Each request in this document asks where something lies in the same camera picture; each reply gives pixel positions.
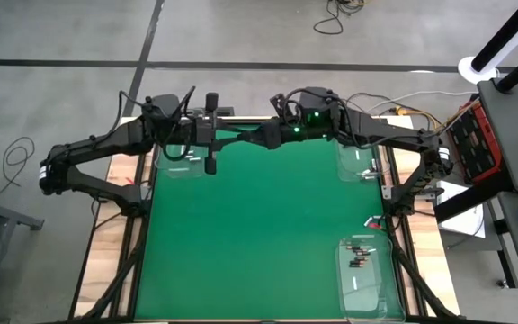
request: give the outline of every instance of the black cable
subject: black cable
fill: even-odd
[[[146,184],[148,183],[149,180],[144,180],[144,181],[141,181],[139,183],[139,185],[142,185],[142,184]],[[147,190],[147,194],[145,195],[146,199],[149,197],[149,194],[151,193],[151,188],[152,187],[149,187],[149,189]],[[93,206],[94,206],[94,203],[95,202],[99,202],[98,200],[94,199],[92,202],[91,202],[91,214],[94,216],[94,219],[97,219],[99,217],[99,208],[101,207],[101,203],[99,204],[99,206],[97,206],[97,209],[94,210]],[[110,221],[113,221],[117,216],[121,216],[121,212],[118,212],[112,216],[110,216],[108,219],[100,222],[99,224],[95,225],[94,227],[94,231],[99,229],[101,226],[105,225],[106,223],[110,222]]]
[[[431,214],[431,213],[429,213],[429,212],[424,212],[424,211],[414,210],[413,212],[415,212],[415,213],[420,213],[420,214],[423,214],[423,215],[425,215],[425,216],[433,216],[433,217],[435,216],[435,214]]]
[[[427,282],[423,279],[419,271],[409,258],[406,256],[405,251],[400,246],[396,233],[393,228],[391,228],[392,224],[387,221],[387,237],[391,241],[392,244],[392,253],[394,258],[405,268],[407,274],[411,277],[411,281],[413,285],[419,290],[419,292],[424,296],[424,299],[427,301],[431,309],[435,313],[437,317],[441,318],[457,318],[457,315],[453,314],[450,310],[448,310],[445,305],[437,298],[437,296],[433,293]]]
[[[397,222],[397,225],[395,225],[393,230],[398,230],[399,229],[399,227],[401,226],[401,223],[403,222],[403,220],[402,220],[403,217],[406,217],[406,216],[399,217],[399,221]]]
[[[340,106],[341,106],[345,111],[347,111],[347,110],[349,110],[349,109],[350,109],[350,108],[349,108],[349,106],[347,105],[347,103],[346,103],[343,99],[340,99],[340,98],[339,98],[339,99],[337,99],[337,98],[333,97],[331,94],[330,94],[330,95],[321,95],[321,94],[316,94],[316,93],[314,93],[314,92],[312,92],[312,91],[310,91],[310,90],[308,90],[308,89],[306,89],[306,88],[299,88],[299,89],[295,89],[295,90],[293,90],[293,91],[289,92],[289,93],[285,96],[285,98],[283,99],[282,106],[286,108],[286,107],[288,107],[288,104],[289,104],[289,103],[294,103],[295,101],[294,101],[294,100],[291,100],[291,98],[292,98],[292,96],[294,96],[294,95],[296,95],[296,94],[299,94],[299,93],[305,93],[305,94],[309,94],[309,95],[314,95],[315,97],[317,97],[317,98],[321,98],[321,99],[331,99],[331,100],[337,101],[337,102],[339,103],[339,105],[340,105]],[[297,106],[297,105],[296,105],[296,108],[298,108],[298,109],[302,110],[302,108],[303,108],[303,107],[302,107],[301,105],[299,105],[299,106]],[[345,113],[345,118],[346,118],[346,120],[347,120],[347,123],[349,124],[349,134],[344,134],[344,135],[349,136],[349,137],[350,137],[350,139],[351,139],[351,141],[353,142],[353,145],[354,145],[355,147],[357,147],[357,148],[358,148],[358,147],[360,147],[360,145],[359,145],[359,142],[357,141],[357,139],[356,139],[356,138],[355,138],[355,136],[354,136],[354,132],[353,132],[352,124],[351,124],[351,117],[349,116],[349,113],[348,113],[348,112],[346,112],[346,113]],[[285,113],[283,113],[283,120],[285,120],[285,123],[286,123],[288,126],[290,126],[290,125],[289,125],[289,123],[288,123],[288,121],[287,121],[287,119],[285,118]]]
[[[459,245],[469,241],[470,239],[473,239],[477,236],[477,233],[481,230],[481,228],[483,227],[483,224],[485,224],[485,216],[483,216],[481,218],[481,222],[478,224],[478,227],[477,227],[477,230],[475,230],[475,232],[469,236],[467,236],[466,238],[462,238],[460,240],[458,240],[457,242],[447,246],[447,249],[450,250],[450,249],[453,249],[453,248],[456,248],[458,247]]]
[[[99,229],[101,226],[105,225],[106,223],[110,222],[110,221],[113,221],[117,216],[121,216],[121,212],[118,212],[114,215],[112,215],[110,218],[108,218],[107,220],[104,220],[102,222],[100,222],[99,224],[95,225],[94,227],[94,230],[97,230]]]
[[[127,99],[129,99],[133,104],[136,104],[138,106],[143,106],[143,104],[137,102],[136,100],[132,99],[127,93],[125,93],[124,91],[120,90],[119,91],[119,96],[118,96],[118,105],[117,105],[117,116],[115,116],[115,122],[113,123],[112,127],[109,129],[109,131],[107,131],[107,134],[105,136],[103,136],[101,139],[97,140],[96,142],[94,142],[93,145],[98,145],[98,144],[101,144],[103,143],[104,141],[106,141],[108,138],[110,138],[110,136],[115,132],[115,130],[117,129],[117,126],[119,125],[120,121],[121,121],[121,114],[123,112],[123,96],[126,97]],[[62,151],[61,153],[51,157],[48,162],[47,162],[47,165],[45,166],[45,173],[48,174],[49,173],[49,165],[53,162],[53,160],[55,160],[56,158],[58,158],[60,155],[64,155],[64,154],[69,154],[69,152],[71,151],[71,148],[68,148],[64,151]]]
[[[179,122],[181,120],[181,115],[177,115],[177,113],[181,113],[182,108],[183,108],[183,114],[185,115],[185,117],[190,118],[187,115],[187,106],[189,105],[189,101],[191,100],[191,96],[193,95],[194,91],[195,91],[195,86],[192,86],[191,89],[189,89],[189,91],[185,95],[185,97],[177,105],[177,108],[175,108],[174,112],[171,114],[171,118],[176,119],[177,122],[171,128],[171,131],[169,131],[169,135],[167,135],[167,137],[163,140],[163,143],[161,143],[160,141],[158,141],[156,139],[156,144],[161,147],[161,149],[163,151],[163,156],[165,158],[167,158],[169,161],[173,161],[173,162],[181,161],[189,154],[189,150],[191,148],[191,135],[192,135],[191,131],[189,132],[189,135],[185,138],[184,151],[178,157],[172,157],[171,155],[169,155],[169,153],[167,152],[167,145],[169,144],[169,140],[173,136],[175,129],[177,128],[177,126],[179,125]]]
[[[26,140],[27,142],[29,142],[31,144],[31,150],[27,149],[23,145],[18,145],[16,147],[13,147],[15,144],[19,143],[22,140]],[[23,158],[18,159],[17,161],[12,162],[9,160],[9,157],[16,150],[23,151],[25,156]],[[33,139],[31,139],[29,137],[26,137],[26,136],[20,137],[19,139],[16,139],[11,144],[9,144],[9,146],[5,149],[4,157],[3,157],[3,161],[2,161],[2,172],[3,172],[5,180],[7,180],[7,184],[5,184],[4,187],[0,189],[0,194],[2,194],[5,190],[7,190],[7,188],[9,188],[10,185],[21,186],[20,184],[17,184],[15,182],[15,179],[24,170],[25,166],[27,165],[27,161],[29,160],[29,158],[31,158],[33,156],[33,153],[35,153],[35,143],[33,142]],[[5,167],[15,167],[15,166],[19,166],[19,165],[21,165],[21,166],[19,167],[17,172],[12,177],[9,177],[7,175],[7,172],[6,172],[7,170]]]
[[[329,5],[331,3],[335,4],[335,13],[331,12],[329,9]],[[324,19],[320,22],[317,22],[313,25],[313,30],[315,32],[318,32],[320,34],[324,35],[339,35],[342,34],[344,31],[343,24],[341,23],[341,20],[339,19],[339,12],[350,16],[352,14],[356,14],[360,12],[360,10],[365,5],[363,0],[357,0],[357,4],[354,4],[350,0],[327,0],[326,10],[329,14],[331,14],[331,18]],[[339,31],[321,31],[317,27],[321,23],[327,23],[331,21],[337,21],[337,24],[339,25]]]

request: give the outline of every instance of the green mat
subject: green mat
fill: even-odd
[[[335,249],[377,234],[363,223],[382,208],[376,181],[339,179],[335,145],[237,143],[218,153],[216,175],[160,170],[136,318],[343,318]],[[371,152],[360,159],[369,165]],[[397,296],[393,277],[384,281]]]

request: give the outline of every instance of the concrete floor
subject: concrete floor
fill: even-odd
[[[22,64],[15,59],[138,61],[156,5],[156,0],[0,0],[0,59],[10,65]],[[345,33],[340,36],[311,29],[327,17],[325,5],[325,0],[166,0],[145,57],[452,67],[480,50],[518,0],[376,0],[343,17]],[[115,117],[117,91],[129,90],[137,76],[135,68],[63,63],[66,67],[0,67],[0,187],[5,184],[1,158],[7,145],[20,136],[32,137],[37,145],[17,179],[22,189],[9,188],[0,204],[46,220],[40,233],[18,230],[2,264],[0,320],[13,324],[67,316],[92,223],[88,197],[40,193],[38,163],[53,144],[105,132]],[[503,66],[517,63],[518,49]],[[181,95],[198,86],[192,106],[202,105],[205,93],[215,91],[220,104],[235,106],[238,115],[272,114],[268,99],[299,86],[330,87],[342,96],[475,90],[454,73],[148,68],[138,81],[139,98]],[[406,103],[444,120],[466,99],[438,94]],[[363,108],[376,102],[357,101]],[[104,176],[108,162],[82,168]],[[463,315],[518,322],[518,290],[494,287],[502,276],[495,254],[452,251],[448,260]]]

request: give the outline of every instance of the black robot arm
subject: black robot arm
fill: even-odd
[[[115,154],[135,156],[148,153],[154,144],[162,148],[166,158],[181,160],[190,146],[206,147],[205,172],[217,172],[216,153],[227,145],[244,141],[267,149],[303,140],[326,138],[337,140],[345,146],[368,149],[385,145],[397,149],[419,152],[421,165],[414,175],[401,186],[403,191],[392,197],[397,213],[409,214],[416,193],[434,177],[448,175],[450,168],[440,159],[438,134],[425,130],[410,130],[387,125],[369,114],[348,109],[337,94],[323,88],[299,89],[283,96],[276,95],[271,103],[276,117],[264,121],[254,130],[240,130],[217,117],[218,96],[208,94],[204,114],[187,111],[192,90],[180,102],[172,94],[147,98],[141,105],[141,115],[124,123],[106,135],[81,140],[71,144],[56,145],[48,157],[41,161],[40,187],[45,194],[61,194],[66,190],[90,194],[93,198],[115,201],[125,216],[140,216],[142,206],[138,185],[118,186],[105,180],[81,173],[76,165]],[[290,97],[300,93],[298,101]],[[295,113],[290,106],[295,105]],[[217,139],[217,131],[232,131],[228,139]],[[182,156],[171,157],[168,145],[185,145]]]

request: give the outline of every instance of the cable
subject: cable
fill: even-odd
[[[485,224],[485,216],[483,216],[481,218],[481,222],[478,224],[478,227],[477,227],[477,230],[475,230],[475,232],[469,236],[467,236],[466,238],[462,238],[460,239],[459,241],[447,246],[447,249],[450,250],[450,249],[453,249],[453,248],[456,248],[458,247],[459,245],[467,242],[468,240],[470,239],[473,239],[477,236],[477,233],[481,230],[481,228],[483,227],[483,224]]]
[[[429,212],[418,211],[418,210],[414,210],[413,212],[414,212],[414,213],[420,213],[420,214],[423,214],[423,215],[425,215],[425,216],[433,216],[433,217],[435,217],[435,214],[431,214],[431,213],[429,213]]]
[[[31,144],[31,150],[27,149],[23,145],[18,145],[16,147],[14,147],[15,144],[21,142],[22,140],[26,140],[27,142],[29,142]],[[25,156],[23,158],[20,158],[17,161],[11,162],[9,160],[9,157],[16,150],[22,150],[23,153],[25,154]],[[35,153],[35,143],[33,142],[33,139],[31,139],[29,137],[26,137],[26,136],[20,137],[19,139],[16,139],[11,144],[9,144],[9,146],[5,149],[4,157],[3,157],[3,161],[2,161],[2,172],[3,172],[5,180],[7,180],[7,184],[5,184],[4,187],[0,189],[0,194],[2,194],[5,190],[7,190],[7,188],[9,188],[10,185],[21,186],[20,184],[17,184],[15,182],[15,179],[23,171],[23,169],[27,165],[27,161],[33,156],[33,153]],[[14,166],[19,166],[19,165],[21,165],[21,166],[19,167],[17,172],[12,177],[9,177],[7,175],[5,167],[14,167]]]
[[[106,141],[108,138],[110,138],[110,136],[115,132],[115,130],[117,129],[117,126],[120,124],[120,121],[121,121],[121,114],[123,112],[123,96],[126,97],[127,99],[129,99],[133,104],[136,104],[138,106],[143,106],[143,104],[137,102],[136,100],[132,99],[127,93],[125,93],[124,91],[120,90],[119,91],[119,95],[118,95],[118,106],[117,106],[117,116],[115,116],[115,122],[113,123],[112,127],[109,129],[109,131],[107,131],[107,134],[105,136],[103,136],[101,139],[97,140],[96,142],[94,142],[93,145],[98,145],[98,144],[101,144],[103,143],[104,141]],[[47,162],[47,165],[45,166],[45,173],[48,174],[49,173],[49,165],[53,162],[53,160],[55,160],[56,158],[58,158],[60,155],[63,155],[63,154],[68,154],[69,152],[71,152],[71,148],[68,148],[66,150],[64,150],[63,152],[51,157],[48,162]]]
[[[386,111],[383,111],[382,113],[380,113],[378,116],[382,116],[383,114],[388,113],[388,112],[393,112],[393,113],[395,113],[397,115],[401,115],[401,114],[403,114],[403,115],[405,115],[405,114],[422,114],[423,116],[425,116],[427,119],[429,119],[434,124],[435,128],[438,127],[438,125],[441,124],[441,122],[435,116],[433,116],[432,114],[430,114],[428,112],[425,112],[425,111],[422,111],[420,109],[416,109],[416,108],[411,107],[409,105],[405,105],[405,104],[399,103],[398,101],[392,100],[391,98],[389,98],[389,97],[387,97],[385,95],[381,95],[381,94],[368,94],[368,93],[364,93],[364,92],[360,92],[360,93],[356,93],[356,94],[351,94],[349,96],[349,98],[346,100],[346,102],[355,105],[360,111],[362,111],[363,113],[366,113],[359,105],[357,105],[356,103],[353,102],[353,99],[355,97],[361,96],[361,95],[369,96],[369,97],[372,97],[372,98],[380,98],[380,99],[383,99],[383,100],[391,101],[393,104],[396,104],[398,106],[398,107],[395,107],[395,108],[387,109]],[[430,130],[429,121],[427,121],[427,130]]]
[[[167,137],[163,140],[163,143],[159,142],[156,139],[156,144],[159,145],[161,147],[161,149],[163,150],[163,155],[168,160],[173,161],[173,162],[181,161],[182,159],[184,159],[189,154],[189,150],[191,148],[191,135],[192,134],[191,134],[191,131],[190,131],[189,132],[189,136],[187,136],[185,138],[185,142],[184,142],[185,150],[178,157],[172,157],[167,152],[167,145],[169,144],[169,140],[173,136],[173,134],[175,132],[175,129],[177,128],[177,125],[179,125],[179,121],[181,120],[181,118],[180,118],[181,115],[177,115],[177,113],[181,114],[181,111],[182,111],[181,109],[183,108],[183,114],[185,115],[185,117],[190,118],[187,115],[187,106],[189,105],[189,101],[191,100],[191,96],[193,95],[194,91],[195,91],[195,86],[192,86],[191,89],[189,89],[189,91],[185,95],[185,97],[177,105],[177,108],[175,108],[174,112],[171,114],[171,118],[172,119],[177,119],[177,122],[171,128],[171,131],[169,131],[169,135],[167,135]]]
[[[100,222],[99,224],[95,225],[94,230],[97,230],[101,226],[105,225],[106,223],[113,221],[117,216],[121,216],[121,212],[118,212],[118,213],[112,215],[111,217],[109,217],[107,220],[104,220],[104,221]]]
[[[377,108],[377,107],[379,107],[379,106],[381,106],[383,104],[390,104],[390,103],[393,103],[395,101],[403,100],[403,99],[406,99],[406,98],[409,98],[409,97],[412,97],[412,96],[415,96],[415,95],[434,95],[434,94],[461,96],[461,95],[473,95],[473,94],[477,94],[477,92],[469,91],[469,92],[463,92],[463,93],[448,93],[448,92],[445,92],[445,91],[417,91],[417,92],[412,93],[412,94],[405,94],[405,95],[402,95],[402,96],[400,96],[398,98],[395,98],[395,99],[390,99],[390,100],[386,100],[386,101],[377,103],[374,106],[372,106],[371,108],[367,109],[366,112],[368,113],[368,112],[372,111],[373,109],[375,109],[375,108]]]
[[[329,5],[331,3],[335,3],[335,13],[331,12],[329,9]],[[327,0],[326,10],[329,14],[331,14],[331,18],[324,19],[320,22],[317,22],[313,25],[313,30],[323,35],[340,35],[343,33],[344,28],[341,20],[339,19],[339,12],[351,16],[352,14],[356,14],[360,12],[360,10],[367,4],[368,2],[364,2],[363,0]],[[321,23],[327,23],[337,21],[339,25],[339,31],[321,31],[317,27]]]
[[[461,108],[459,109],[454,115],[452,115],[446,122],[444,122],[443,124],[441,124],[441,126],[439,126],[438,130],[436,129],[436,131],[431,134],[429,137],[432,137],[432,136],[440,136],[441,134],[443,134],[445,131],[448,131],[455,122],[457,122],[460,117],[466,113],[469,109],[471,109],[473,106],[475,106],[475,104],[478,104],[479,103],[479,100],[474,100],[472,101],[468,106],[464,107],[464,108]]]
[[[97,216],[99,215],[99,207],[101,207],[101,203],[99,202],[99,200],[95,197],[92,201],[91,201],[91,215],[94,217],[94,220],[97,220]]]

